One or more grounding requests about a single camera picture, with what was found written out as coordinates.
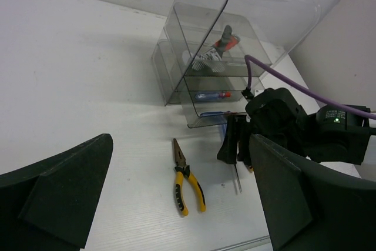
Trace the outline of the red blue small screwdriver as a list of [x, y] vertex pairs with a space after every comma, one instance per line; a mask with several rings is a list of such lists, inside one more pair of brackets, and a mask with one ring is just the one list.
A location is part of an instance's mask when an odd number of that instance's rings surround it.
[[211, 112], [203, 112], [199, 116], [201, 118], [203, 118], [203, 117], [209, 117], [209, 116], [220, 116], [220, 115], [230, 115], [230, 114], [239, 114], [239, 113], [238, 112], [231, 112], [231, 111], [225, 111], [225, 112], [211, 111]]

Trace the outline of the red handle adjustable wrench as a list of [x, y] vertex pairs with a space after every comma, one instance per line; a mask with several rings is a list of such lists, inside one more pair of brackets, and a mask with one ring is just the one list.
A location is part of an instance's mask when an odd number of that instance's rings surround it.
[[230, 35], [229, 39], [220, 39], [211, 46], [205, 53], [195, 57], [192, 65], [194, 71], [200, 71], [208, 67], [214, 73], [221, 73], [225, 70], [223, 54], [235, 47], [240, 42], [240, 38]]

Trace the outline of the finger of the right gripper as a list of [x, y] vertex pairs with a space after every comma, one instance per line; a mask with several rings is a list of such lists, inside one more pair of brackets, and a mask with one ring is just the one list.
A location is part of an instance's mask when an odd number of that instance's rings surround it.
[[217, 153], [217, 160], [228, 165], [237, 163], [237, 134], [236, 117], [231, 115], [227, 119], [226, 132], [221, 148]]
[[237, 160], [243, 162], [248, 169], [252, 169], [249, 141], [251, 136], [251, 126], [248, 122], [241, 122], [238, 133], [238, 154]]

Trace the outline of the red clear screwdriver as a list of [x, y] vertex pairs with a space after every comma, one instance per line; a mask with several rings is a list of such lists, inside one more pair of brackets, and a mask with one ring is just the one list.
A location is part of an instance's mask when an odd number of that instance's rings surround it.
[[216, 101], [220, 99], [230, 98], [230, 92], [200, 92], [195, 94], [195, 99], [198, 101]]

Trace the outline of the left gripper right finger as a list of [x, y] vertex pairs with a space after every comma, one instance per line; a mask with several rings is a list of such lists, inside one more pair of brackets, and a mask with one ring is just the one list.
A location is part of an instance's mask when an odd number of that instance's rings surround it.
[[375, 250], [375, 182], [261, 135], [249, 150], [273, 250]]

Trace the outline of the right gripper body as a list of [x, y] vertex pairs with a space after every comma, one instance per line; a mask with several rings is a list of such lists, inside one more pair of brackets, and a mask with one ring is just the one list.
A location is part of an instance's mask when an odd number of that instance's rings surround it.
[[254, 97], [246, 112], [257, 133], [289, 151], [305, 157], [304, 139], [308, 115], [286, 88], [268, 88]]

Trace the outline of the blue handle screwdriver long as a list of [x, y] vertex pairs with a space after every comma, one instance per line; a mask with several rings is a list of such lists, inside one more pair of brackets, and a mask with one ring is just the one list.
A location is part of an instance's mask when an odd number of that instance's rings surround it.
[[[224, 142], [224, 138], [225, 138], [225, 135], [226, 135], [226, 129], [227, 129], [227, 126], [225, 124], [222, 124], [222, 125], [219, 126], [219, 133], [220, 133], [221, 142]], [[237, 191], [239, 193], [242, 193], [242, 187], [241, 187], [241, 182], [240, 182], [240, 178], [239, 178], [239, 173], [238, 173], [238, 170], [237, 170], [237, 165], [234, 164], [233, 167], [234, 167], [234, 175], [235, 175], [235, 180], [236, 180]]]

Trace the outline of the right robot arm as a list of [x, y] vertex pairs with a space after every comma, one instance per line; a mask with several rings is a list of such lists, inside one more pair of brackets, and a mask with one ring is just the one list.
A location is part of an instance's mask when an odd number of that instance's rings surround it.
[[253, 97], [244, 114], [230, 114], [217, 159], [252, 167], [250, 136], [259, 134], [304, 158], [321, 162], [363, 163], [375, 136], [367, 118], [326, 105], [307, 114], [286, 88]]

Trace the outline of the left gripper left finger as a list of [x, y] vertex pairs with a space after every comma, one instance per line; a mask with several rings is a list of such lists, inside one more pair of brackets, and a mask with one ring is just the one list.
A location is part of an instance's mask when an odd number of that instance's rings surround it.
[[113, 153], [103, 133], [1, 175], [1, 250], [81, 250]]

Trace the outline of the clear acrylic box cover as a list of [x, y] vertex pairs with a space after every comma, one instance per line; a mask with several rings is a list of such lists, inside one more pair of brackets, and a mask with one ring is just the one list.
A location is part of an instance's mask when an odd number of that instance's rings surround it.
[[[314, 28], [321, 13], [318, 0], [174, 0], [170, 11], [176, 2], [245, 17], [264, 44], [271, 65], [280, 62]], [[160, 39], [166, 39], [165, 25]]]

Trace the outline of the black handle adjustable wrench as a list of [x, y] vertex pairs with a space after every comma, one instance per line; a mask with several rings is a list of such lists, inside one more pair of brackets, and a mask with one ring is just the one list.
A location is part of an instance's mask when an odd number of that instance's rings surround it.
[[239, 42], [238, 38], [232, 35], [232, 27], [226, 25], [222, 33], [221, 39], [214, 43], [211, 48], [203, 54], [203, 58], [207, 60], [219, 61], [223, 54], [236, 46]]

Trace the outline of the smoky bottom tray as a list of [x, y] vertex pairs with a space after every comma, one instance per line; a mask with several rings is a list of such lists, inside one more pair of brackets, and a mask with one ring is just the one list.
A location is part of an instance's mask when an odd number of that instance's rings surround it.
[[216, 126], [227, 123], [227, 117], [230, 114], [244, 113], [247, 101], [211, 101], [198, 102], [192, 101], [182, 103], [183, 113], [187, 120], [189, 128], [201, 128], [207, 126]]

